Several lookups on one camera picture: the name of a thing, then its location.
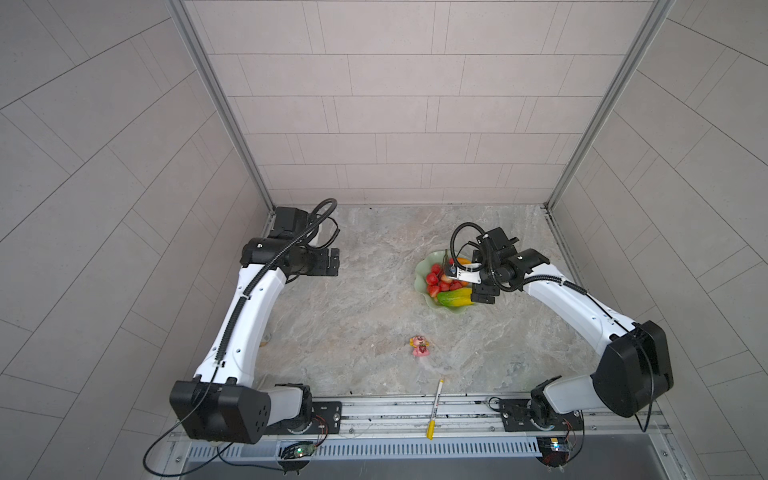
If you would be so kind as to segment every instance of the pink toy figure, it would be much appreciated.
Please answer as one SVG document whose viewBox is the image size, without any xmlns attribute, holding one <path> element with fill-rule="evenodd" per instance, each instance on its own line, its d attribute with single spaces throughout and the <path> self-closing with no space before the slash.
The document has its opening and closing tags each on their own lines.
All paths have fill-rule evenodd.
<svg viewBox="0 0 768 480">
<path fill-rule="evenodd" d="M 429 355 L 429 342 L 423 336 L 415 336 L 411 338 L 411 346 L 413 347 L 413 356 L 427 356 Z"/>
</svg>

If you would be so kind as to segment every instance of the fruit bowl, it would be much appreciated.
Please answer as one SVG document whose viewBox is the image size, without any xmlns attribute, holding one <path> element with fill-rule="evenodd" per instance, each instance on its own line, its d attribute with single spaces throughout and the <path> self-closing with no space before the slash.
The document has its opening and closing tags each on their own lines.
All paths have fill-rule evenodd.
<svg viewBox="0 0 768 480">
<path fill-rule="evenodd" d="M 442 263 L 444 250 L 439 252 L 432 252 L 421 262 L 416 264 L 416 280 L 413 282 L 413 288 L 424 296 L 424 300 L 427 302 L 427 306 L 433 310 L 448 310 L 451 313 L 462 313 L 472 305 L 464 306 L 445 306 L 437 303 L 427 293 L 427 282 L 424 280 L 427 275 L 432 272 L 432 265 L 435 263 Z"/>
</svg>

